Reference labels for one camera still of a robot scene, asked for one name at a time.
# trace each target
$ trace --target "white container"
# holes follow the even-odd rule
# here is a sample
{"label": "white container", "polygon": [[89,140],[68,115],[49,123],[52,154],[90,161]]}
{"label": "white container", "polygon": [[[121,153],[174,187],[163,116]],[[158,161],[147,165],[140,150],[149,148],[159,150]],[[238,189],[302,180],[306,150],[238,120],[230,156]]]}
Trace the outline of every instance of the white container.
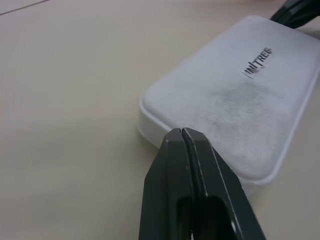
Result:
{"label": "white container", "polygon": [[152,85],[138,129],[203,132],[250,194],[275,179],[320,72],[320,41],[249,16]]}

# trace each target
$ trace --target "printed logo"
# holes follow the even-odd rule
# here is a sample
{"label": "printed logo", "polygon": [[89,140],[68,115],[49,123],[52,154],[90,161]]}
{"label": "printed logo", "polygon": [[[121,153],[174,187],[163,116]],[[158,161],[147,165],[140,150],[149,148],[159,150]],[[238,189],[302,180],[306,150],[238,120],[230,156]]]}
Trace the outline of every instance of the printed logo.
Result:
{"label": "printed logo", "polygon": [[252,62],[248,61],[249,66],[241,72],[247,77],[253,79],[255,74],[265,67],[265,63],[270,58],[271,53],[271,48],[266,47]]}

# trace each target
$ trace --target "white box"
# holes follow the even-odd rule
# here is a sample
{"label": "white box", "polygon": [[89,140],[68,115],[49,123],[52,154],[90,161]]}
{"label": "white box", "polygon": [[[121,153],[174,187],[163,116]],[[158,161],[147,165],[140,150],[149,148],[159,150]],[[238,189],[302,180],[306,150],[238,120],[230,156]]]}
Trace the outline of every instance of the white box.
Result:
{"label": "white box", "polygon": [[320,41],[248,16],[152,85],[138,129],[203,132],[250,194],[282,166],[320,72]]}

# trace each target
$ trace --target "beige table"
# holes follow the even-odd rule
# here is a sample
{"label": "beige table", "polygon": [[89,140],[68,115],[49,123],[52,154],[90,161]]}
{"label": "beige table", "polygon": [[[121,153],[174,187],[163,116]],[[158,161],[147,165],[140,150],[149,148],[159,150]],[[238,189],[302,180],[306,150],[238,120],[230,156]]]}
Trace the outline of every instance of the beige table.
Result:
{"label": "beige table", "polygon": [[[242,17],[281,3],[51,0],[0,16],[0,239],[138,239],[157,152],[137,133],[139,98]],[[319,143],[318,85],[276,182],[251,198],[269,240],[319,238]]]}

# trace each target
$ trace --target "white desk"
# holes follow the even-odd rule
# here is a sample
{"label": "white desk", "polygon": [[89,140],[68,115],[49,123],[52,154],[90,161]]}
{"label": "white desk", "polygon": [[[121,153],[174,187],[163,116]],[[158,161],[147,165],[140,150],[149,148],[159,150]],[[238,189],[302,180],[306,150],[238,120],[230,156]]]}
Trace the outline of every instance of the white desk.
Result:
{"label": "white desk", "polygon": [[[1,11],[35,2],[17,1]],[[138,239],[157,152],[136,131],[139,98],[242,17],[281,3],[51,0],[0,16],[0,239]],[[251,199],[267,239],[318,238],[319,143],[318,84],[276,182]]]}

